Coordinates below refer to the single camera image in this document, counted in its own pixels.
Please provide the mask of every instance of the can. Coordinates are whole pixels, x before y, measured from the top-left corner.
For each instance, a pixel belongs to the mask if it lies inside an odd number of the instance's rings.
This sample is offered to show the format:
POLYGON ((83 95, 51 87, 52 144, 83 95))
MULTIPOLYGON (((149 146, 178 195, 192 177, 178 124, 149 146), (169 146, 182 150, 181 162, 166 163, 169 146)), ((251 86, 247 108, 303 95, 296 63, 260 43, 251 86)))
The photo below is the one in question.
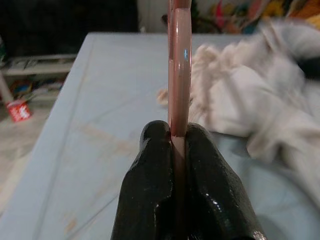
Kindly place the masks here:
POLYGON ((22 100, 15 100, 6 105, 7 110, 13 122, 21 122, 31 117, 31 112, 27 106, 27 103, 22 100))

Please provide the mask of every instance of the dark wall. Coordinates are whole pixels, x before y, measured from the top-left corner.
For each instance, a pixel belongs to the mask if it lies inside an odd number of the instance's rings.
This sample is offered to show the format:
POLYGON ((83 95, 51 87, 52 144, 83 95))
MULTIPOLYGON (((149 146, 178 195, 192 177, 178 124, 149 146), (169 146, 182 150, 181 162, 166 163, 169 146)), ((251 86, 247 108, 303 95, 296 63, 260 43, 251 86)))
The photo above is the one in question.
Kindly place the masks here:
POLYGON ((136 0, 0 0, 10 56, 77 53, 89 32, 137 32, 136 0))

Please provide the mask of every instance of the blue mark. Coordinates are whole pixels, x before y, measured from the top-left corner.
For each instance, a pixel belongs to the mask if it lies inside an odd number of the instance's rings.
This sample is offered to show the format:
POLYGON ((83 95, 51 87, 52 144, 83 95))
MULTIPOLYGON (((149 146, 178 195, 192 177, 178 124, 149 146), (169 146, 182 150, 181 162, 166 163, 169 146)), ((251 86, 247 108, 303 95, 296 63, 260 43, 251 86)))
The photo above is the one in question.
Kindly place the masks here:
POLYGON ((184 50, 184 54, 183 55, 184 55, 184 60, 188 61, 188 50, 187 49, 184 50))

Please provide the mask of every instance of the white fabric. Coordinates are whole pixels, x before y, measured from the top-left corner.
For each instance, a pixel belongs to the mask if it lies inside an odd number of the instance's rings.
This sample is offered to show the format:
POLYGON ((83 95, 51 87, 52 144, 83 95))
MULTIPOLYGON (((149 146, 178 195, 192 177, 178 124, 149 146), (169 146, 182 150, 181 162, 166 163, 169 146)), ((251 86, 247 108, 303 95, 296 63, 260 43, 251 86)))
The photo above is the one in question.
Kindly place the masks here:
POLYGON ((320 202, 320 124, 302 93, 304 73, 293 60, 315 56, 320 32, 296 22, 270 22, 222 51, 199 47, 192 58, 189 121, 250 137, 249 154, 267 162, 281 148, 320 202))

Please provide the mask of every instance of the white shelf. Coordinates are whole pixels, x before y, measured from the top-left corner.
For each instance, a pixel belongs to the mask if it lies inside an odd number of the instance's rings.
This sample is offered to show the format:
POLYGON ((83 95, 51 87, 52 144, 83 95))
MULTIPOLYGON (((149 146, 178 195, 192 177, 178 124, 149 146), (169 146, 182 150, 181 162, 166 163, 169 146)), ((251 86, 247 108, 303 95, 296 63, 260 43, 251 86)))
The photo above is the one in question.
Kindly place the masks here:
POLYGON ((34 74, 63 74, 69 73, 74 63, 59 63, 59 64, 46 64, 41 63, 35 66, 29 66, 26 68, 21 67, 4 67, 1 69, 2 75, 4 76, 24 76, 34 74))
POLYGON ((1 69, 4 76, 69 73, 76 55, 15 57, 1 69))

